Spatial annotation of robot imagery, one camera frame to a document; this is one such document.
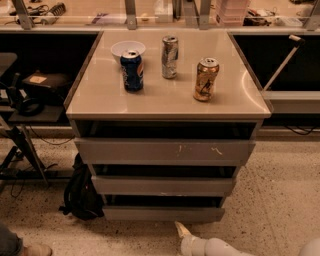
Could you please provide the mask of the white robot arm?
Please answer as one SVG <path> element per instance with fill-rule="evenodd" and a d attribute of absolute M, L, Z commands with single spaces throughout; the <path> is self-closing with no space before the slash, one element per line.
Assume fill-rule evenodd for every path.
<path fill-rule="evenodd" d="M 178 235 L 181 239 L 182 256 L 255 256 L 240 251 L 219 238 L 203 239 L 193 235 L 181 222 L 176 221 Z M 306 243 L 298 256 L 320 256 L 320 238 Z"/>

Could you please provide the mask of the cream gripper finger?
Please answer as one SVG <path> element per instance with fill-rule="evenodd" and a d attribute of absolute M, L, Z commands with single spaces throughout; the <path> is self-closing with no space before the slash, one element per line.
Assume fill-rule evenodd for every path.
<path fill-rule="evenodd" d="M 175 226 L 180 238 L 184 238 L 191 234 L 191 232 L 182 223 L 175 221 Z"/>

